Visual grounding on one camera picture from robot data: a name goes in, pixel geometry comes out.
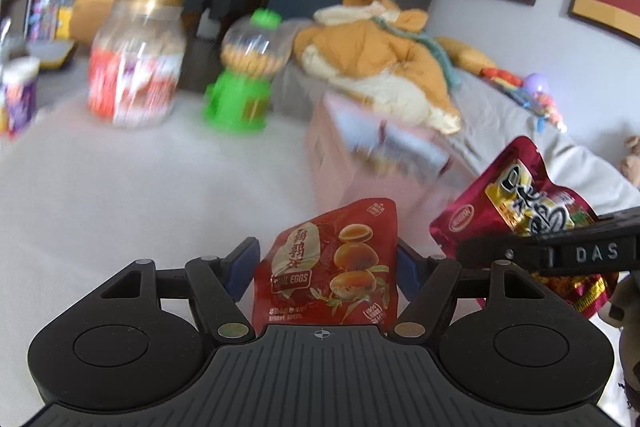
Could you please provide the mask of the black gloved hand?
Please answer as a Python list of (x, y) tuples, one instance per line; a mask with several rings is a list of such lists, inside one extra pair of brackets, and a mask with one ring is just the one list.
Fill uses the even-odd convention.
[(599, 311), (601, 320), (620, 330), (618, 353), (630, 406), (639, 412), (639, 272), (630, 272)]

